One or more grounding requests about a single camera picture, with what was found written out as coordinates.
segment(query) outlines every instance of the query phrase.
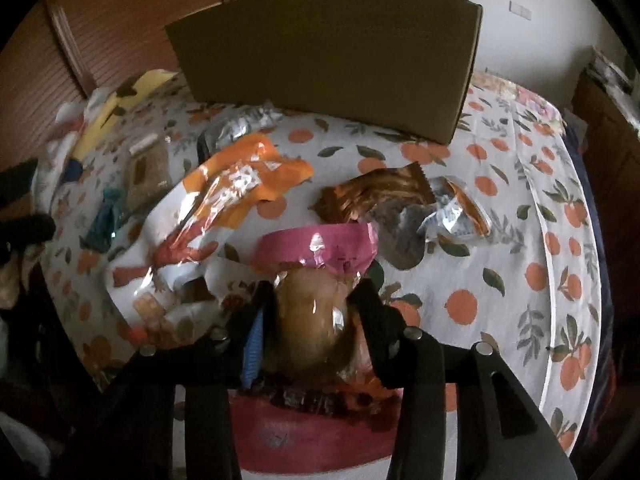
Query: pink package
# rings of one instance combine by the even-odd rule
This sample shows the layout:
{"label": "pink package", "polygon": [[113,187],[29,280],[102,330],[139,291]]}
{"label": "pink package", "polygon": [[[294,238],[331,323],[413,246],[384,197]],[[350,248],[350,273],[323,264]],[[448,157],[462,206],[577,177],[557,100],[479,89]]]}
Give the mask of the pink package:
{"label": "pink package", "polygon": [[291,263],[353,276],[364,274],[377,252],[378,236],[370,223],[318,224],[264,235],[252,266],[278,272]]}

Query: wooden wardrobe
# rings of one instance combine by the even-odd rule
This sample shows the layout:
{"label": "wooden wardrobe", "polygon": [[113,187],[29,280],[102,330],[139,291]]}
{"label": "wooden wardrobe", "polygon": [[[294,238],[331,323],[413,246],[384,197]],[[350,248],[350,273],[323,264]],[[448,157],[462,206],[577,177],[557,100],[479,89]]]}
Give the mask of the wooden wardrobe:
{"label": "wooden wardrobe", "polygon": [[36,153],[63,102],[177,70],[164,26],[221,1],[39,0],[0,52],[0,170]]}

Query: brown packet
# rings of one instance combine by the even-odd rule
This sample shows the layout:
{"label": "brown packet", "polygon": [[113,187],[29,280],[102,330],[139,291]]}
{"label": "brown packet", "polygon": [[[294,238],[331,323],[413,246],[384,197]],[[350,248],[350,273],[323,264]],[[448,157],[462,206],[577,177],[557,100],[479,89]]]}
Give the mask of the brown packet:
{"label": "brown packet", "polygon": [[324,187],[311,209],[324,222],[349,222],[388,200],[423,206],[436,202],[420,164],[373,170],[338,186]]}

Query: wall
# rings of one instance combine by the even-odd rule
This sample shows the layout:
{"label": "wall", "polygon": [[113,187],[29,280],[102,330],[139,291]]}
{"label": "wall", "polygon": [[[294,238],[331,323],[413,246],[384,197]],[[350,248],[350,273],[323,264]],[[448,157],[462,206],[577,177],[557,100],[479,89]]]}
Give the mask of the wall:
{"label": "wall", "polygon": [[532,21],[510,13],[510,0],[471,1],[484,7],[476,70],[489,67],[559,107],[571,100],[592,44],[624,66],[624,47],[590,0],[513,0]]}

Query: wooden furniture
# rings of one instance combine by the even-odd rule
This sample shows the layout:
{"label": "wooden furniture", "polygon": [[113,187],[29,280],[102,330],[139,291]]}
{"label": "wooden furniture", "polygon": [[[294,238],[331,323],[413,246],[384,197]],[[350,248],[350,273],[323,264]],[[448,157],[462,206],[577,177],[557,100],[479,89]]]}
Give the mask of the wooden furniture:
{"label": "wooden furniture", "polygon": [[40,0],[0,52],[0,170],[47,139],[56,111],[96,86],[176,70],[164,26],[226,0]]}
{"label": "wooden furniture", "polygon": [[602,227],[615,325],[623,327],[640,314],[640,140],[615,102],[585,73],[572,104],[589,123],[584,164]]}

